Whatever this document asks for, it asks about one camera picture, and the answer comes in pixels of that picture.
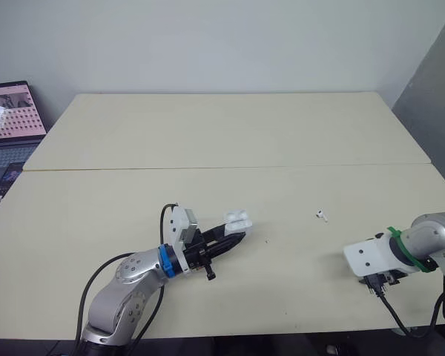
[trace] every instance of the laptop keyboard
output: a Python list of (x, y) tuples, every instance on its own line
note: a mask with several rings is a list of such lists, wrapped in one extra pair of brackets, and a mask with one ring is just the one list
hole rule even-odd
[(8, 167), (12, 162), (25, 162), (36, 146), (5, 148), (0, 150), (0, 167)]

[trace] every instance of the screen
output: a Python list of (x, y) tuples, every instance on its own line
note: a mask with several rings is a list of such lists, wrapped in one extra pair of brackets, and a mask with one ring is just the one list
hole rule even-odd
[(26, 84), (0, 87), (0, 139), (45, 135)]

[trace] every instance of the laptop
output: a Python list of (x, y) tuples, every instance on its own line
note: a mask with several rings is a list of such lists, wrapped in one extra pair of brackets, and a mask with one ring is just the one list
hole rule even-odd
[(0, 84), (0, 195), (9, 166), (23, 166), (45, 135), (28, 83)]

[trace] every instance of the connector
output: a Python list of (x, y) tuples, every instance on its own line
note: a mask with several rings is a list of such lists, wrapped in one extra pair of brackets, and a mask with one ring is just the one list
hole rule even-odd
[(370, 274), (364, 277), (364, 283), (368, 286), (369, 291), (376, 294), (376, 296), (380, 297), (384, 295), (386, 289), (384, 288), (384, 283), (386, 283), (386, 276), (383, 274)]

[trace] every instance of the table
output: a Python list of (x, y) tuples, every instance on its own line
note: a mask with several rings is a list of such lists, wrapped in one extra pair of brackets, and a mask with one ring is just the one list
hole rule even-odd
[[(445, 182), (422, 163), (24, 172), (0, 205), (0, 338), (73, 338), (89, 276), (109, 257), (156, 247), (159, 210), (175, 200), (202, 229), (247, 208), (254, 230), (214, 260), (215, 280), (204, 271), (172, 280), (146, 337), (380, 329), (395, 322), (342, 248), (445, 211)], [(440, 292), (439, 271), (419, 272), (387, 298), (420, 325)]]
[(376, 93), (81, 94), (24, 169), (428, 162)]

